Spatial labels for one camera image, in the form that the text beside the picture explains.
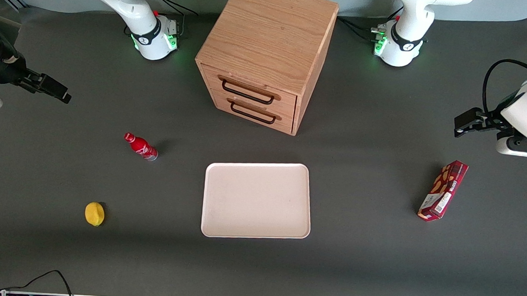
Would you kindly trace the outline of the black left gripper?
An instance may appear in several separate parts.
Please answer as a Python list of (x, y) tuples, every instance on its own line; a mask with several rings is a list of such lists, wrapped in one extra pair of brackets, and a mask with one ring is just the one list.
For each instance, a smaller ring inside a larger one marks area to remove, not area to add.
[(484, 117), (480, 108), (468, 109), (454, 119), (454, 138), (459, 138), (471, 132), (487, 132), (497, 130), (501, 133), (514, 133), (515, 129), (502, 115), (502, 111), (509, 104), (499, 104), (490, 111), (488, 104), (484, 103)]

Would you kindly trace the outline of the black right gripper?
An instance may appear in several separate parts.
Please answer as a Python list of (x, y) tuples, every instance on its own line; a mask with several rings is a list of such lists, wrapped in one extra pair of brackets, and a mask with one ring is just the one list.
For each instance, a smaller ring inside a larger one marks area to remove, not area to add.
[(72, 99), (66, 86), (47, 74), (29, 70), (23, 55), (14, 55), (9, 49), (0, 49), (0, 84), (15, 85), (30, 93), (45, 93), (67, 104)]

